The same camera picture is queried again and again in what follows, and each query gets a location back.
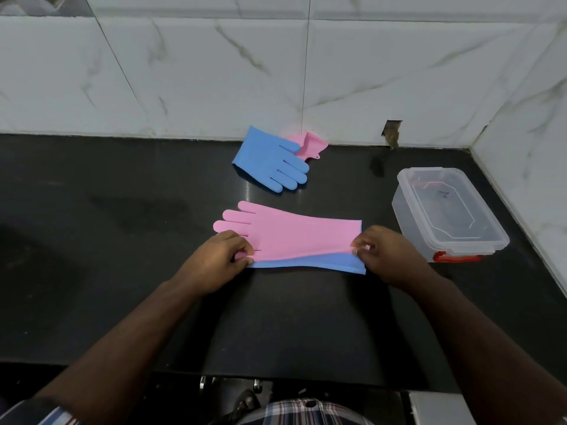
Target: person's left hand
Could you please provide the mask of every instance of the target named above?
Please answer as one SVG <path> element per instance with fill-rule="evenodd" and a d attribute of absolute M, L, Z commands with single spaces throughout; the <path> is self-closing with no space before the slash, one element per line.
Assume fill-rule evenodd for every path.
<path fill-rule="evenodd" d="M 171 281 L 203 296 L 215 292 L 254 260 L 243 257 L 231 262 L 237 252 L 254 254 L 254 248 L 234 231 L 223 231 L 212 236 L 185 261 Z"/>

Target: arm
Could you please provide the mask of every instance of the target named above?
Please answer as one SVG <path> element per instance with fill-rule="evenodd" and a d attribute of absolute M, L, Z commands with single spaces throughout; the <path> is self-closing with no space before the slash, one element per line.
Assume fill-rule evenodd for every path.
<path fill-rule="evenodd" d="M 402 235 L 373 226 L 352 246 L 370 271 L 421 307 L 478 425 L 556 425 L 567 414 L 567 389 Z"/>
<path fill-rule="evenodd" d="M 56 401 L 89 425 L 123 422 L 141 395 L 161 348 L 189 308 L 252 262 L 249 257 L 230 262 L 241 250 L 254 253 L 234 231 L 211 237 L 171 280 L 163 282 L 36 397 Z"/>

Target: container lid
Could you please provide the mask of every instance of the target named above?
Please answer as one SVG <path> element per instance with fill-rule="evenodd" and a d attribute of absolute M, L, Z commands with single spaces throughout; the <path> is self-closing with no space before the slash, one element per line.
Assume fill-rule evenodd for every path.
<path fill-rule="evenodd" d="M 489 255 L 510 238 L 457 168 L 413 167 L 397 175 L 423 239 L 452 256 Z"/>

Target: red handle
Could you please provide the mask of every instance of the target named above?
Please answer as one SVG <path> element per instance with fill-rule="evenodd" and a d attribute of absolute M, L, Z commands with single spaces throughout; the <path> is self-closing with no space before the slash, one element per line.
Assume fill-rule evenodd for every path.
<path fill-rule="evenodd" d="M 444 256 L 447 254 L 447 251 L 440 250 L 439 252 L 435 252 L 433 256 L 433 262 L 475 262 L 480 261 L 484 258 L 484 255 L 471 255 L 468 257 L 447 257 Z"/>

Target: shirt sleeve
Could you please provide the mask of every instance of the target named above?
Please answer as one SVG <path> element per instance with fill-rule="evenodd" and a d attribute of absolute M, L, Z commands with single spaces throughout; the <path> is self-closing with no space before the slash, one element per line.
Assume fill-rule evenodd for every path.
<path fill-rule="evenodd" d="M 0 425 L 79 425 L 64 408 L 46 398 L 22 401 L 0 416 Z"/>

